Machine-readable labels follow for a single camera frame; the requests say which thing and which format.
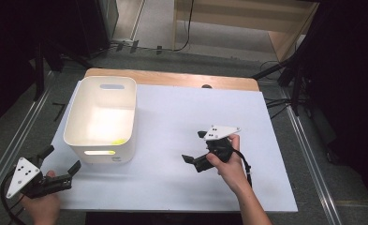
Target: human hand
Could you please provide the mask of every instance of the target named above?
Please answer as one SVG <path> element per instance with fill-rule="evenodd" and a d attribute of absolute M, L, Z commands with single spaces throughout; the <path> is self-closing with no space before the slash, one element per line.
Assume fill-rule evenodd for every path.
<path fill-rule="evenodd" d="M 232 147 L 240 151 L 240 136 L 231 134 L 228 138 L 231 141 Z M 212 153 L 207 154 L 206 158 L 215 166 L 218 174 L 222 176 L 234 193 L 237 194 L 241 188 L 249 185 L 243 170 L 242 159 L 237 154 L 233 153 L 230 160 L 226 163 Z"/>
<path fill-rule="evenodd" d="M 48 171 L 47 175 L 54 177 L 55 172 Z M 61 205 L 60 199 L 56 193 L 49 194 L 38 199 L 30 199 L 23 196 L 21 204 L 29 213 L 35 225 L 56 224 Z"/>

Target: wrist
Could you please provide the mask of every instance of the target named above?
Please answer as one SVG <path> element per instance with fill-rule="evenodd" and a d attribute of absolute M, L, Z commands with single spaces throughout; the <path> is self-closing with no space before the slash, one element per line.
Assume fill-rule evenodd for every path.
<path fill-rule="evenodd" d="M 39 219 L 38 221 L 34 220 L 34 225 L 55 225 L 57 224 L 56 219 Z"/>
<path fill-rule="evenodd" d="M 250 193 L 250 192 L 253 192 L 253 189 L 251 188 L 251 186 L 250 186 L 250 184 L 248 183 L 247 180 L 241 181 L 233 189 L 233 193 L 235 193 L 237 198 L 240 198 L 243 195 L 248 195 L 248 193 Z"/>

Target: gray floor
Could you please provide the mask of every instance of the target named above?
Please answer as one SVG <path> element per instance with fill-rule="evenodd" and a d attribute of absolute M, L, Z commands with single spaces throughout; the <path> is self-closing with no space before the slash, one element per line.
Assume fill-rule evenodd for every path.
<path fill-rule="evenodd" d="M 152 41 L 151 37 L 154 36 L 149 35 L 149 33 L 141 29 L 139 25 L 136 35 L 140 43 L 144 43 L 142 41 L 145 39 Z M 254 32 L 264 37 L 262 32 Z M 268 42 L 269 40 L 259 38 L 257 41 L 262 41 L 262 44 L 256 45 L 249 43 L 249 46 L 263 46 L 263 50 L 262 48 L 255 50 L 250 48 L 248 52 L 251 54 L 250 58 L 242 58 L 239 56 L 240 54 L 237 54 L 237 56 L 231 54 L 235 52 L 234 47 L 230 47 L 229 54 L 220 55 L 218 44 L 221 43 L 217 40 L 213 43 L 208 41 L 208 46 L 200 48 L 202 51 L 199 52 L 163 52 L 160 55 L 156 55 L 154 51 L 145 50 L 137 50 L 135 53 L 130 53 L 128 48 L 124 48 L 120 52 L 116 52 L 115 50 L 104 52 L 97 58 L 90 60 L 90 62 L 100 68 L 131 68 L 216 76 L 248 77 L 274 64 L 274 62 L 271 62 L 263 65 L 263 62 L 275 60 L 271 54 L 272 46 Z M 67 103 L 77 81 L 82 79 L 84 73 L 85 69 L 77 63 L 66 61 L 62 73 L 53 72 L 49 76 L 53 78 L 51 79 L 53 82 L 50 83 L 50 93 L 30 131 L 24 137 L 22 146 L 18 146 L 19 152 L 17 157 L 30 157 L 51 143 L 55 130 L 58 127 L 59 119 L 61 119 L 56 119 L 61 108 L 53 103 Z M 278 76 L 279 72 L 275 72 L 267 78 L 258 81 L 260 90 L 263 92 L 265 98 L 282 98 L 282 89 L 277 85 L 275 80 Z M 0 158 L 2 158 L 4 152 L 8 149 L 22 120 L 30 110 L 33 104 L 32 98 L 34 94 L 35 87 L 32 86 L 0 119 Z M 270 115 L 274 115 L 282 107 L 271 108 Z M 287 168 L 288 178 L 299 207 L 299 212 L 290 214 L 272 213 L 269 216 L 273 224 L 329 224 L 314 179 L 304 160 L 304 154 L 298 137 L 289 118 L 289 110 L 290 108 L 287 108 L 274 117 L 272 124 Z M 302 109 L 300 109 L 299 119 L 305 130 L 308 142 L 312 147 L 311 150 L 315 156 L 317 166 L 323 175 L 328 191 L 337 207 L 342 224 L 368 224 L 368 192 L 362 184 L 360 176 L 347 166 L 330 164 L 326 158 L 325 146 L 320 140 L 315 126 L 307 118 Z M 22 217 L 28 221 L 26 213 L 22 213 Z M 84 219 L 84 212 L 63 211 L 59 224 L 84 224 Z M 7 213 L 3 210 L 1 203 L 0 224 L 8 224 Z"/>

